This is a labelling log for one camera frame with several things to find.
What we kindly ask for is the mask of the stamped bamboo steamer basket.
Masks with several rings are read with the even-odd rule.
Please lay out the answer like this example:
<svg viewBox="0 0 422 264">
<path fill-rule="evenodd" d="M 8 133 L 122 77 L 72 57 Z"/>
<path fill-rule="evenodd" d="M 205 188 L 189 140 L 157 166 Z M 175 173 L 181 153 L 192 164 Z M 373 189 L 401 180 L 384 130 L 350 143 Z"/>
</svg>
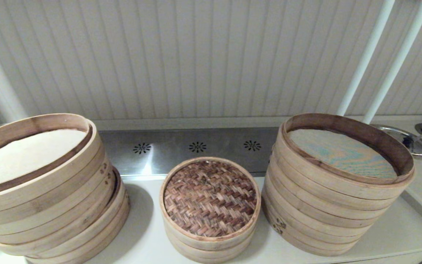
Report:
<svg viewBox="0 0 422 264">
<path fill-rule="evenodd" d="M 283 212 L 273 198 L 262 192 L 262 209 L 273 229 L 295 247 L 320 256 L 335 257 L 350 250 L 362 237 L 335 236 L 315 230 Z"/>
</svg>

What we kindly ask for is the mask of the wide bamboo steamer basket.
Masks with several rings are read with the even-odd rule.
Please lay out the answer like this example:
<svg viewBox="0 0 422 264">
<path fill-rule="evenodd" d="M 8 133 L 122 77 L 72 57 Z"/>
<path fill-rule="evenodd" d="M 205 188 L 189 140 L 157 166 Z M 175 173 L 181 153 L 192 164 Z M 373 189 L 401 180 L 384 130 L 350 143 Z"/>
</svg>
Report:
<svg viewBox="0 0 422 264">
<path fill-rule="evenodd" d="M 112 197 L 103 209 L 94 206 L 89 208 L 94 212 L 93 217 L 81 217 L 57 232 L 32 242 L 14 245 L 0 243 L 0 250 L 14 256 L 45 259 L 65 254 L 97 237 L 116 217 L 125 198 L 126 189 L 119 172 L 115 167 L 112 172 L 115 175 Z"/>
</svg>

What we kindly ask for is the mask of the woven bamboo steamer lid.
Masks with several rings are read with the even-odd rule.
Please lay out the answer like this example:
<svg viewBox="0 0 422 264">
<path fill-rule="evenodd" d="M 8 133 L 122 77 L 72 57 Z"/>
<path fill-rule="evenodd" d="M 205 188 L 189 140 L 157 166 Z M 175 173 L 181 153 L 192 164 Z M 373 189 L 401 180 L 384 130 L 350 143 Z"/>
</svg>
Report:
<svg viewBox="0 0 422 264">
<path fill-rule="evenodd" d="M 230 160 L 199 157 L 169 172 L 159 192 L 171 239 L 201 251 L 246 247 L 256 228 L 261 194 L 251 174 Z"/>
</svg>

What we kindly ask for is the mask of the white metal pipe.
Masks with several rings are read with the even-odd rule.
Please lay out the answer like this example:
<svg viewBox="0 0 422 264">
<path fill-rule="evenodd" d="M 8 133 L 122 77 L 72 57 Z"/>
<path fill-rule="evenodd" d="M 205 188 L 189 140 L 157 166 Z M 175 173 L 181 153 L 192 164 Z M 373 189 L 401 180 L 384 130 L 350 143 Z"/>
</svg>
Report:
<svg viewBox="0 0 422 264">
<path fill-rule="evenodd" d="M 346 111 L 359 87 L 359 84 L 362 80 L 362 77 L 367 70 L 367 67 L 370 63 L 373 53 L 377 47 L 377 44 L 380 40 L 382 32 L 385 29 L 385 25 L 388 22 L 389 16 L 391 14 L 392 8 L 394 7 L 394 3 L 396 0 L 384 0 L 382 3 L 382 7 L 380 13 L 377 16 L 377 20 L 374 24 L 374 27 L 371 31 L 370 37 L 368 42 L 365 46 L 365 49 L 362 53 L 360 61 L 357 65 L 357 68 L 353 74 L 352 80 L 350 81 L 349 86 L 343 96 L 340 105 L 336 111 L 336 115 L 344 116 Z"/>
<path fill-rule="evenodd" d="M 400 50 L 397 52 L 397 55 L 390 67 L 390 70 L 385 76 L 380 89 L 373 98 L 370 107 L 368 108 L 366 114 L 364 115 L 362 122 L 365 124 L 370 124 L 375 114 L 377 113 L 381 103 L 383 102 L 385 96 L 387 95 L 390 87 L 392 86 L 397 74 L 399 73 L 411 47 L 415 42 L 417 35 L 422 27 L 422 0 L 418 7 L 417 13 L 414 20 L 411 23 L 411 26 L 407 32 L 407 35 L 404 38 L 404 41 L 400 47 Z"/>
</svg>

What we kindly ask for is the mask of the round steel recessed dish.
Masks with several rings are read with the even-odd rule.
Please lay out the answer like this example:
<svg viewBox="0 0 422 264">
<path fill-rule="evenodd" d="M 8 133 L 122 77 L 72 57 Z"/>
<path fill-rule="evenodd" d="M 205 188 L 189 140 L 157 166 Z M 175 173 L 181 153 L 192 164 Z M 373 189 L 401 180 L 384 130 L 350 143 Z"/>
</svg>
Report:
<svg viewBox="0 0 422 264">
<path fill-rule="evenodd" d="M 373 126 L 402 143 L 415 159 L 422 160 L 422 140 L 414 141 L 417 137 L 415 134 L 388 125 L 374 124 Z"/>
</svg>

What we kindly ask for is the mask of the steel panel with vent holes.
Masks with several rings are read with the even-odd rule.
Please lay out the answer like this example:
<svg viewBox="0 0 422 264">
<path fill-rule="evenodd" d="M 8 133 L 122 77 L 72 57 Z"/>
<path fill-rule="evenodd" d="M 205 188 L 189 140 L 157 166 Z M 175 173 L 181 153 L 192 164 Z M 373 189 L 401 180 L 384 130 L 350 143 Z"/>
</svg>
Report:
<svg viewBox="0 0 422 264">
<path fill-rule="evenodd" d="M 122 176 L 141 180 L 166 175 L 196 157 L 236 162 L 253 175 L 268 167 L 277 128 L 102 131 L 105 149 Z"/>
</svg>

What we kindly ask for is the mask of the white cloth steamer liner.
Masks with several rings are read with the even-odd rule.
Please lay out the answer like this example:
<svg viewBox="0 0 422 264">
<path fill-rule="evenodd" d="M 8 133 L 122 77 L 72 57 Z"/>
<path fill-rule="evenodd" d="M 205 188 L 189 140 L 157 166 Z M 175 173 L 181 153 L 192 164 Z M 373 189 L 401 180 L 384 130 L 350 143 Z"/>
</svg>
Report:
<svg viewBox="0 0 422 264">
<path fill-rule="evenodd" d="M 87 135 L 78 130 L 35 134 L 0 148 L 0 184 L 34 172 L 67 154 Z"/>
<path fill-rule="evenodd" d="M 304 152 L 337 169 L 366 177 L 394 178 L 394 167 L 376 150 L 344 134 L 315 129 L 288 132 Z"/>
</svg>

